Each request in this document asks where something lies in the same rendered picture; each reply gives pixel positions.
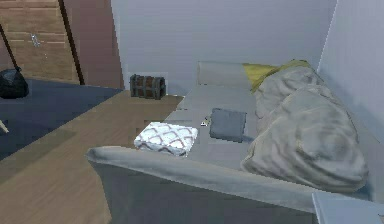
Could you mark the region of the white patterned pillow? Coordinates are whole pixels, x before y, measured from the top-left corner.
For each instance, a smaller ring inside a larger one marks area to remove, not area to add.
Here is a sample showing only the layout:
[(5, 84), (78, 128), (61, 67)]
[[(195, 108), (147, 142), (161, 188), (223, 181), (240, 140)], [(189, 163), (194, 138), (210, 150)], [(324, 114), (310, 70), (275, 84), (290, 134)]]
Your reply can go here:
[(134, 145), (140, 150), (186, 157), (197, 136), (198, 130), (193, 127), (151, 122), (134, 139)]

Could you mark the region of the grey square pillow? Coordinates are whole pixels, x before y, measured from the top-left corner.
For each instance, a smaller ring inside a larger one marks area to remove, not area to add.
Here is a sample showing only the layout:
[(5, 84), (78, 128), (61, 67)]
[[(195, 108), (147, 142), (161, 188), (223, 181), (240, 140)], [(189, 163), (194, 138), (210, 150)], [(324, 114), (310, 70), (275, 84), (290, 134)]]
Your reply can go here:
[(213, 108), (211, 113), (210, 137), (227, 141), (243, 141), (246, 113)]

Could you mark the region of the dark wooden chest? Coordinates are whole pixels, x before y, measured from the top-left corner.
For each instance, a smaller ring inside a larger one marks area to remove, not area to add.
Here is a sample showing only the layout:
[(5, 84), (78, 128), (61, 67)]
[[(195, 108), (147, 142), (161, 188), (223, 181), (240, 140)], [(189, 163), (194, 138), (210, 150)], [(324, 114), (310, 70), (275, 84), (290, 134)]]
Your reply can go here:
[(160, 100), (166, 95), (165, 78), (133, 74), (130, 77), (130, 93), (132, 97)]

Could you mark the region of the grey sofa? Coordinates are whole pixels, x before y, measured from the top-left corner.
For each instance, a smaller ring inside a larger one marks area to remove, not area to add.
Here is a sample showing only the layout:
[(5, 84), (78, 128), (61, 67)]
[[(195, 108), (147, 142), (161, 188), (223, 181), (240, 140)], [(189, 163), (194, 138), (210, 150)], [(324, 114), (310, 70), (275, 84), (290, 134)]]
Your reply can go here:
[[(249, 173), (241, 162), (258, 136), (256, 100), (243, 63), (202, 62), (196, 86), (164, 123), (193, 127), (198, 136), (186, 157), (102, 146), (87, 160), (99, 175), (110, 224), (317, 224), (315, 192), (384, 204), (384, 144), (348, 112), (358, 134), (368, 176), (355, 192), (342, 193)], [(202, 127), (213, 108), (245, 112), (243, 141), (210, 137)]]

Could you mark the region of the yellow cloth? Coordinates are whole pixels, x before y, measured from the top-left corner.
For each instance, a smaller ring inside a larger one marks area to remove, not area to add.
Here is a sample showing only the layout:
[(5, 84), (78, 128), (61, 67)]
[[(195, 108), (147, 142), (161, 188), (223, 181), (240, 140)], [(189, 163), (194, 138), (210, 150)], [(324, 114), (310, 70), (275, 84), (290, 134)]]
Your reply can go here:
[(263, 64), (251, 64), (243, 63), (242, 64), (245, 74), (248, 80), (251, 83), (251, 92), (254, 93), (265, 78), (268, 76), (285, 70), (290, 67), (311, 67), (311, 65), (306, 60), (296, 60), (292, 59), (289, 62), (281, 66), (272, 66), (272, 65), (263, 65)]

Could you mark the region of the wooden room door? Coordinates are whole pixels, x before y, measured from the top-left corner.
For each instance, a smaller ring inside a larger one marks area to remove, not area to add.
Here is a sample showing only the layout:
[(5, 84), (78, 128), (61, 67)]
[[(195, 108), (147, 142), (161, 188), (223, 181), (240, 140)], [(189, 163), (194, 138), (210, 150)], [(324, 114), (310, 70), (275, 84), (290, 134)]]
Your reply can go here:
[(63, 0), (0, 0), (0, 24), (27, 78), (80, 84)]

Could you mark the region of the white side table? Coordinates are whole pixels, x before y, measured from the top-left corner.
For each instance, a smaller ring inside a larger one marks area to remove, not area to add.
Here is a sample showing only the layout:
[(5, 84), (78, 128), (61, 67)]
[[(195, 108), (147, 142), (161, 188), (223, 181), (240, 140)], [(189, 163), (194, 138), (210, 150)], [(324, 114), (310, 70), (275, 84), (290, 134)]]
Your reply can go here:
[(319, 224), (384, 224), (384, 204), (326, 192), (312, 201)]

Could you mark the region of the black garbage bag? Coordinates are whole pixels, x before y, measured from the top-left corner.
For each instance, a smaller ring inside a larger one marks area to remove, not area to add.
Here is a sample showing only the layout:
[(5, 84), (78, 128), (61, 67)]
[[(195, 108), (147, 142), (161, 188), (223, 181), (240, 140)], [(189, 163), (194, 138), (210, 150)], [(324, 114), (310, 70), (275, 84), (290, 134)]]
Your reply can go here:
[(17, 99), (29, 94), (29, 86), (21, 69), (5, 69), (0, 72), (0, 98)]

